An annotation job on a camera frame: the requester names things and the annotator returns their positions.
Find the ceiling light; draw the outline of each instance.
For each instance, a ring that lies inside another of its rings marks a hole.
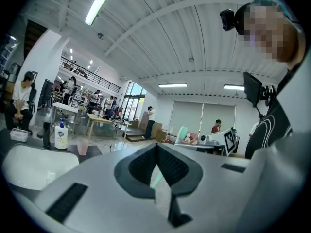
[[[166,83],[166,84],[159,84],[160,88],[170,88],[170,87],[187,87],[186,83]]]
[[[96,15],[98,14],[99,10],[102,8],[103,4],[106,0],[95,0],[86,16],[86,24],[92,25]]]
[[[244,90],[244,86],[243,85],[234,85],[234,84],[225,84],[224,85],[224,89],[243,91]]]

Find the pink cup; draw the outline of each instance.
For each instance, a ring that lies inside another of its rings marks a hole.
[[[79,155],[86,155],[88,148],[88,138],[80,137],[78,139],[78,153]]]

